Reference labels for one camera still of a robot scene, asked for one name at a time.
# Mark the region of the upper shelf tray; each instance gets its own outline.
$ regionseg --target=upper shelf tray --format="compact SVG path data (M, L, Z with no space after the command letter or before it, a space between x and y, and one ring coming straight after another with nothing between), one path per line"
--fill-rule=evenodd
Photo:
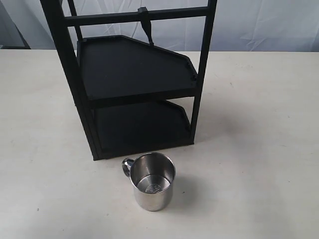
M91 108L195 94L197 73L188 57L126 36L85 38L77 57Z

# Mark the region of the black shelf unit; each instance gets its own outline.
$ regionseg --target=black shelf unit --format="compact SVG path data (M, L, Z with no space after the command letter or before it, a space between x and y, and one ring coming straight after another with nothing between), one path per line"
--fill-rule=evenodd
M94 160L194 144L217 0L204 7L77 16L73 0L40 0ZM151 21L206 16L198 73L184 55L154 46ZM149 44L83 38L80 26L140 21ZM75 55L68 27L78 38ZM168 99L194 97L191 122Z

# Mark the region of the mug handle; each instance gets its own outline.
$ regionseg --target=mug handle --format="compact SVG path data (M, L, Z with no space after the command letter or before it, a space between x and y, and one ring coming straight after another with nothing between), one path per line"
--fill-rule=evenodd
M133 165L133 163L134 163L134 160L132 160L130 158L126 158L122 162L123 172L127 177L130 177L130 170L131 170L131 166Z

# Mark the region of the black plastic clip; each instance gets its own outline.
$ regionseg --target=black plastic clip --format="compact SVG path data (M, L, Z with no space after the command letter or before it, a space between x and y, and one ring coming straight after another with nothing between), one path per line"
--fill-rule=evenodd
M140 15L142 28L149 39L150 46L153 47L154 43L152 40L152 24L149 18L149 11L145 6L143 6L138 9L138 13Z

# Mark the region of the mug rim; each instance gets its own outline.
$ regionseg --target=mug rim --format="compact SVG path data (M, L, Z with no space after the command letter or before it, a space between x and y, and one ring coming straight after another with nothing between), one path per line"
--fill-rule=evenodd
M160 155L164 156L166 159L168 159L168 160L170 161L170 163L173 165L174 175L173 175L173 179L172 179L171 183L169 184L169 186L168 186L167 188L165 188L164 190L158 192L158 193L147 193L147 192L143 192L143 191L141 191L141 190L133 183L132 178L131 178L131 172L132 172L131 170L130 170L130 181L131 181L131 183L133 184L133 186L134 186L139 192L141 192L141 193L145 193L145 194L148 194L148 195L160 194L160 193L165 192L165 191L166 191L168 188L170 188L171 185L173 184L173 181L174 181L175 176L176 176L176 168L175 168L175 165L174 165L173 161L172 161L168 156L166 156L166 155L163 154L163 153L159 153L159 152L149 152L149 153L145 153L145 154L141 155L140 157L138 157L137 159L135 159L133 165L134 165L135 162L137 162L140 158L142 158L142 157L145 156L145 155L149 155L149 154L160 154Z

